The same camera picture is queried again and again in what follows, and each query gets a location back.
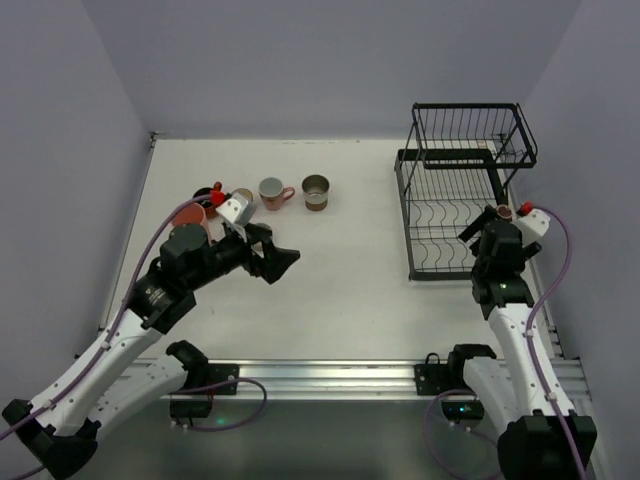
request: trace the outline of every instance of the pink mug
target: pink mug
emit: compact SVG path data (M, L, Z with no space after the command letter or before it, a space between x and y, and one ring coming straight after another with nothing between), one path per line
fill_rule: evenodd
M295 188L285 187L280 180L274 177L268 177L261 181L258 191L265 207L272 212L280 210L284 202L296 194Z

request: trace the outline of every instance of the brown cup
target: brown cup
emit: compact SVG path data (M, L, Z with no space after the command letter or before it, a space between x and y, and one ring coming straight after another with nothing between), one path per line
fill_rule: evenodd
M178 214L171 220L171 225L179 227L180 225L187 225L189 223L195 223L202 225L207 232L207 238L211 243L211 232L209 231L209 222L207 221L207 215L202 208L202 205L198 203L192 203L188 207L183 208Z
M262 180L258 186L258 191L260 192L260 198L262 198L264 206L272 212L280 210L284 202L296 194L295 188L285 187L280 180L274 177L268 177Z
M329 202L329 180L322 175L309 175L302 181L305 206L313 211L324 210Z

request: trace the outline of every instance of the rack basket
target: rack basket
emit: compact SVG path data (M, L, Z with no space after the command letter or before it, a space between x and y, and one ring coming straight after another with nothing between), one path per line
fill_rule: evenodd
M538 146L518 104L416 103L395 171L411 280L470 278L458 235L486 205L508 205L516 172Z

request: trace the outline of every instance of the white table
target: white table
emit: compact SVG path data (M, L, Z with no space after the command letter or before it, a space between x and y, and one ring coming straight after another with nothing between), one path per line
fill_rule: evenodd
M110 315L144 245L178 203L218 180L225 191L247 187L258 197L260 180L276 176L296 196L279 212L260 204L252 221L269 224L276 245L299 249L301 259L272 286L238 270L202 288L197 307L144 357L182 339L217 359L446 358L456 343L488 344L500 356L470 281L408 280L393 171L403 146L403 139L159 140ZM322 212L308 211L300 192L313 173L331 182ZM218 222L211 222L216 238Z

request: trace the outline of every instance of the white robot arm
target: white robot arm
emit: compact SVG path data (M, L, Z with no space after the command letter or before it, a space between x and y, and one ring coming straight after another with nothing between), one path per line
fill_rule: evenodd
M574 460L588 463L595 424L577 415L560 386L532 316L533 297L520 277L525 261L540 251L537 240L550 217L532 208L519 214L512 221L504 206L502 212L487 207L460 235L466 242L480 233L470 247L476 257L473 296L502 347L510 378L482 345L454 348L451 377L482 399L499 434L498 460L507 480L578 478Z
M167 356L114 385L142 352L195 306L196 289L238 267L272 284L300 258L298 251L275 247L270 230L248 223L253 205L244 197L222 200L217 211L225 220L224 238L209 244L200 225L173 229L160 256L135 283L124 311L47 389L31 401L13 400L3 410L11 425L3 437L15 431L56 480L82 468L98 441L118 424L183 387L195 369L206 368L201 352L178 342ZM257 243L262 245L261 255L253 250Z

